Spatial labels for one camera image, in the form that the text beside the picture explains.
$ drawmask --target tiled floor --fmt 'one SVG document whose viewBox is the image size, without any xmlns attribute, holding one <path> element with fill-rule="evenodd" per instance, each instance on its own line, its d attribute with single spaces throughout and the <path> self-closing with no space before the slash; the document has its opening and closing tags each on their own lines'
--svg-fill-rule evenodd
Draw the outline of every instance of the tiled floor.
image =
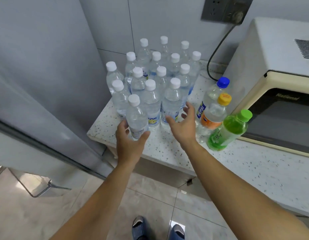
<svg viewBox="0 0 309 240">
<path fill-rule="evenodd" d="M 82 189 L 61 197 L 31 198 L 5 170 L 0 175 L 0 240 L 48 239 L 102 182 L 91 176 Z M 137 215 L 148 219 L 156 240 L 167 239 L 171 221 L 185 226 L 186 239 L 236 239 L 212 202 L 132 174 L 107 239 L 132 239 L 131 224 Z"/>
</svg>

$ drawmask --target microwave oven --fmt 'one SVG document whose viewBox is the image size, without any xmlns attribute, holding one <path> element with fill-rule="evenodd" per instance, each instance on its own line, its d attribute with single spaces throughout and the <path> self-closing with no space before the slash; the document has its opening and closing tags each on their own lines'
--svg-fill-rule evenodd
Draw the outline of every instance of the microwave oven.
<svg viewBox="0 0 309 240">
<path fill-rule="evenodd" d="M 240 139 L 309 157 L 309 23 L 255 18 L 224 76 L 228 113 L 253 113 Z"/>
</svg>

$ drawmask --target black power cord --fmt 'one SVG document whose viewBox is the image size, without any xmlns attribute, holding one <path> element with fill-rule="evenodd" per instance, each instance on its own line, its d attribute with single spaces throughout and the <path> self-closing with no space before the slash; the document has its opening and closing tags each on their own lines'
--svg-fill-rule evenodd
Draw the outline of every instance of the black power cord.
<svg viewBox="0 0 309 240">
<path fill-rule="evenodd" d="M 209 77 L 212 79 L 212 80 L 215 80 L 217 81 L 217 79 L 213 78 L 211 75 L 210 75 L 210 72 L 209 72 L 209 64 L 213 58 L 213 56 L 215 55 L 215 53 L 217 52 L 218 48 L 221 46 L 222 42 L 226 39 L 226 37 L 231 33 L 231 31 L 237 26 L 237 24 L 233 25 L 230 30 L 225 34 L 225 36 L 223 37 L 223 39 L 220 41 L 220 43 L 218 44 L 218 46 L 216 47 L 215 51 L 212 53 L 209 61 L 208 61 L 208 64 L 207 64 L 207 72 L 208 72 L 208 75 Z"/>
</svg>

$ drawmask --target microwave vent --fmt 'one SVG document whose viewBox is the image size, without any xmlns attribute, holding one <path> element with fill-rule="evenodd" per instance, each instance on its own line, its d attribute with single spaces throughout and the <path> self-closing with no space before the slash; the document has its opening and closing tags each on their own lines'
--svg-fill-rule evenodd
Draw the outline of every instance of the microwave vent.
<svg viewBox="0 0 309 240">
<path fill-rule="evenodd" d="M 309 40 L 295 39 L 295 42 L 298 45 L 303 57 L 305 59 L 309 59 Z"/>
</svg>

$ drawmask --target speckled white countertop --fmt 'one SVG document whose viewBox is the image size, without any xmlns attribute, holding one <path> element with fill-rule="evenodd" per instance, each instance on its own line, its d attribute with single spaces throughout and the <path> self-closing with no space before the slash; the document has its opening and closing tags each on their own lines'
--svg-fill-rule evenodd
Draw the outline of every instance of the speckled white countertop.
<svg viewBox="0 0 309 240">
<path fill-rule="evenodd" d="M 199 106 L 203 93 L 213 80 L 199 76 L 188 101 Z M 115 131 L 120 120 L 112 100 L 88 131 L 88 136 L 116 147 Z M 226 149 L 214 152 L 201 144 L 218 161 L 268 197 L 289 210 L 309 216 L 309 157 L 236 140 Z M 171 132 L 152 131 L 142 157 L 196 176 L 191 163 Z"/>
</svg>

